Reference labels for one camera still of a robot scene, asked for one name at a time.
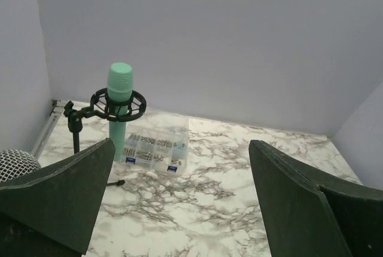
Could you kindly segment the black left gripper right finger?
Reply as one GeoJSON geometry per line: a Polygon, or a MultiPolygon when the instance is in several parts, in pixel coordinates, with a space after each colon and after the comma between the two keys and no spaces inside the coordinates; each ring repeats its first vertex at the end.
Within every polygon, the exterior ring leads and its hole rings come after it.
{"type": "Polygon", "coordinates": [[[382,256],[382,191],[249,144],[272,256],[382,256]]]}

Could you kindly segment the rhinestone mesh-head microphone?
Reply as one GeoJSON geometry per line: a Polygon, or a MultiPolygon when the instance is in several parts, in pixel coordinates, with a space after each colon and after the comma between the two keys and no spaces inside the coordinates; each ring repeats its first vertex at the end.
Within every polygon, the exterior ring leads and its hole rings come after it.
{"type": "Polygon", "coordinates": [[[33,155],[21,150],[3,150],[0,160],[1,182],[15,179],[41,168],[39,161],[33,155]]]}

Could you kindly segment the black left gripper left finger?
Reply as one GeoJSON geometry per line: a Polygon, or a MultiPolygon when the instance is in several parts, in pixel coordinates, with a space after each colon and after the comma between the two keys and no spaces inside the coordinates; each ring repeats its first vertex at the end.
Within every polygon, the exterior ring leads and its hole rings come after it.
{"type": "Polygon", "coordinates": [[[1,183],[1,256],[84,256],[114,154],[107,138],[1,183]]]}

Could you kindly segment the black tripod shock-mount stand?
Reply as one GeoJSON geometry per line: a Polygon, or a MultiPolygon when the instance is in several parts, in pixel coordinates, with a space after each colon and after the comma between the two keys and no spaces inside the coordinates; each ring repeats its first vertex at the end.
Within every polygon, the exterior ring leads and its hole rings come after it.
{"type": "Polygon", "coordinates": [[[72,133],[74,153],[80,152],[80,132],[82,119],[98,117],[111,122],[131,122],[143,116],[147,108],[145,97],[133,91],[127,102],[113,102],[108,98],[107,89],[98,90],[90,99],[90,105],[80,110],[73,108],[69,101],[64,107],[64,116],[68,119],[68,129],[72,133]]]}

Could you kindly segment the mint green microphone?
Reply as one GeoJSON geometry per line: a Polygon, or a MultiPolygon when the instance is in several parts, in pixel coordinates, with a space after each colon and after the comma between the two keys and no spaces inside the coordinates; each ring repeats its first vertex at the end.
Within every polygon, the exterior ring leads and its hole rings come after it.
{"type": "MultiPolygon", "coordinates": [[[[108,98],[113,102],[127,102],[133,91],[133,69],[130,65],[117,62],[110,67],[107,80],[108,98]]],[[[124,148],[126,122],[109,123],[109,137],[115,146],[114,161],[119,161],[124,148]]]]}

